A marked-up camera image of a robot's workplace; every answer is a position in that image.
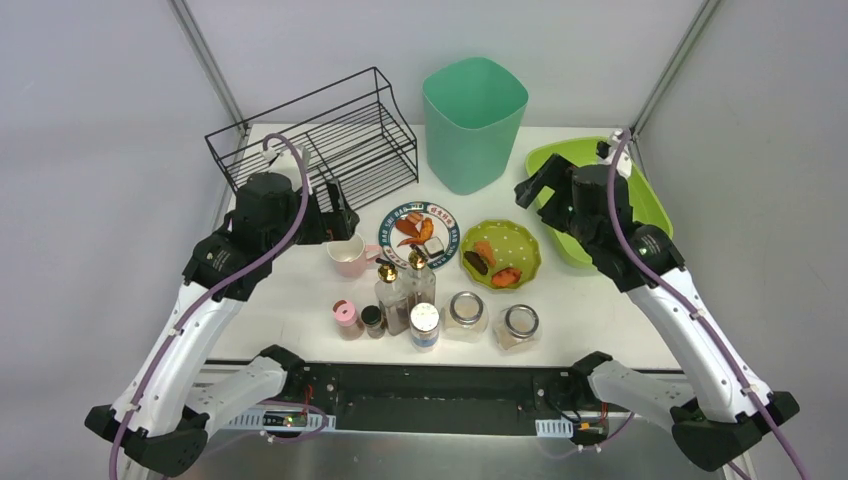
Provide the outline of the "glass bottle brown contents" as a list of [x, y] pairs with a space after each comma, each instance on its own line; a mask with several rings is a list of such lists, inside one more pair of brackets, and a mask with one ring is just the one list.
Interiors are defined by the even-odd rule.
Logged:
[[409, 328], [408, 293], [397, 267], [390, 261], [377, 259], [378, 281], [375, 294], [387, 331], [392, 336]]

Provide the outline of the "glass bottle gold spout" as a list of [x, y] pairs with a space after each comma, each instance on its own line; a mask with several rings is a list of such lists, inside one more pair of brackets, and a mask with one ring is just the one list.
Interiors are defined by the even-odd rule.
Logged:
[[407, 303], [409, 311], [421, 303], [435, 304], [436, 276], [429, 266], [428, 257], [417, 245], [412, 246], [406, 271]]

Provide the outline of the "silver lid blue shaker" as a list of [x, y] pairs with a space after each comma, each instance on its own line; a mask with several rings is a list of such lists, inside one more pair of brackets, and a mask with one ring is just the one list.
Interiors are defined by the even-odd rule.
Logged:
[[439, 339], [439, 310], [431, 303], [418, 303], [410, 311], [413, 345], [420, 351], [432, 350]]

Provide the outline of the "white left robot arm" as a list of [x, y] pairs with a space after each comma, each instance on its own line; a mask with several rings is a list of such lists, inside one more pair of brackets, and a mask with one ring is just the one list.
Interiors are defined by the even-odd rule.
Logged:
[[341, 183], [294, 188], [283, 174], [253, 174], [236, 190], [222, 224], [198, 242], [183, 270], [171, 317], [127, 389], [110, 405], [93, 407], [86, 427], [118, 454], [165, 477], [186, 472], [209, 439], [247, 409], [297, 384], [303, 361], [272, 345], [247, 366], [210, 387], [195, 379], [226, 326], [274, 260], [293, 245], [350, 239], [359, 222]]

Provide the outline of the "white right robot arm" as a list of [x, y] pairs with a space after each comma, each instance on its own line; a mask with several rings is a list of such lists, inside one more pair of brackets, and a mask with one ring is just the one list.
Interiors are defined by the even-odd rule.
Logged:
[[[767, 435], [798, 462], [783, 432], [800, 410], [797, 400], [772, 389], [742, 359], [668, 234], [636, 220], [630, 202], [636, 175], [628, 160], [577, 166], [555, 154], [514, 189], [519, 206], [538, 202], [541, 220], [574, 238], [596, 269], [642, 311], [688, 381], [675, 390], [593, 353], [577, 363], [583, 386], [595, 399], [660, 426], [705, 471], [730, 464]], [[551, 195], [541, 201], [544, 189]]]

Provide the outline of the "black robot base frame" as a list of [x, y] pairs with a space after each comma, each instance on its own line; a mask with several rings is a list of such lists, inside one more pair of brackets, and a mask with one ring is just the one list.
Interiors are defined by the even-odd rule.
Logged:
[[306, 363], [273, 398], [316, 406], [341, 431], [492, 436], [601, 406], [570, 367]]

